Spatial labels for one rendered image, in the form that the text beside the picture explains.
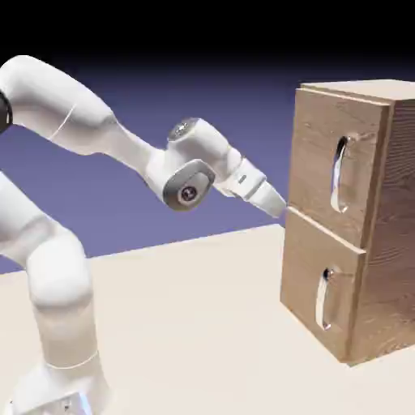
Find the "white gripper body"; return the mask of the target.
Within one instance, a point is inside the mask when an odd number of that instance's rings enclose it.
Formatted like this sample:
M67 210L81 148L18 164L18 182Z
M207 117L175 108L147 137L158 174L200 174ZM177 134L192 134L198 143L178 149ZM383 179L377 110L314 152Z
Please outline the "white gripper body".
M256 192L249 198L249 203L273 218L280 217L286 209L284 198L267 180L259 185Z

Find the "large light wood door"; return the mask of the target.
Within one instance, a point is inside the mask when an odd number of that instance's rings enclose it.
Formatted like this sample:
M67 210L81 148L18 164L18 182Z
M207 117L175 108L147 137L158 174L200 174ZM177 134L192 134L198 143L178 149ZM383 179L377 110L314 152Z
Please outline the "large light wood door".
M296 91L289 205L356 247L370 237L371 210L391 103L302 87ZM338 140L350 138L341 168L344 213L331 204L332 164Z

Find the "small light wood door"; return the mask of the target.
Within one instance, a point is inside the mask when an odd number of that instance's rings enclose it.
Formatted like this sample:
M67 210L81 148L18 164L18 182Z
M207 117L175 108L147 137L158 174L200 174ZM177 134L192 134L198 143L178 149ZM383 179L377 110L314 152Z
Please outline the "small light wood door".
M365 261L365 250L296 208L288 208L280 299L341 362L350 360L358 284ZM326 267L333 268L336 273L329 283L325 305L325 319L331 328L324 331L315 322L314 309L319 277Z

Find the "light wood cabinet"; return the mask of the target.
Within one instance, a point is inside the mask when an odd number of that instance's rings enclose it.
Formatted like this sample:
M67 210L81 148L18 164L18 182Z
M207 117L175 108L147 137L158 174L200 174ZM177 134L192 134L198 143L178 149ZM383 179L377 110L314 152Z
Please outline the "light wood cabinet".
M350 360L355 366L415 344L415 82L304 83L391 103L358 284Z

